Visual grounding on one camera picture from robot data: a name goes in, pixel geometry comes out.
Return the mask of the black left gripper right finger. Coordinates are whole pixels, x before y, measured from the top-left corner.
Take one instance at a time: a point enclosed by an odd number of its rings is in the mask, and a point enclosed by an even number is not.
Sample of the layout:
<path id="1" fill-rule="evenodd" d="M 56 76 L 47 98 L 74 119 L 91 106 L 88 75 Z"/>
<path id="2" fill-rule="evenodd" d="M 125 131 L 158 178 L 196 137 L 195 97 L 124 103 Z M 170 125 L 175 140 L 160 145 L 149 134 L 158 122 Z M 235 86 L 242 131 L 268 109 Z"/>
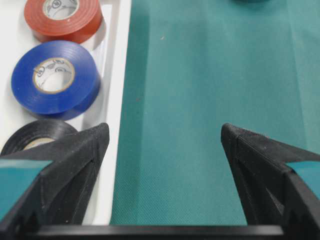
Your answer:
<path id="1" fill-rule="evenodd" d="M 320 162 L 317 153 L 225 123 L 221 144 L 249 225 L 281 225 L 291 238 L 320 238 L 320 198 L 290 164 Z"/>

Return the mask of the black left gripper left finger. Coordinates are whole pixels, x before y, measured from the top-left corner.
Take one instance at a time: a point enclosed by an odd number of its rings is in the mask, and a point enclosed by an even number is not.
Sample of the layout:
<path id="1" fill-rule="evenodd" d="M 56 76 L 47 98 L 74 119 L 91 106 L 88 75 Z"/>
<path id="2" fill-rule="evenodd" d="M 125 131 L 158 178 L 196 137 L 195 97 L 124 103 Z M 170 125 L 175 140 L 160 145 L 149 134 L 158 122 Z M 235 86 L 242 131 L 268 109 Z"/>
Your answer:
<path id="1" fill-rule="evenodd" d="M 110 142 L 106 123 L 0 158 L 0 237 L 81 225 Z"/>

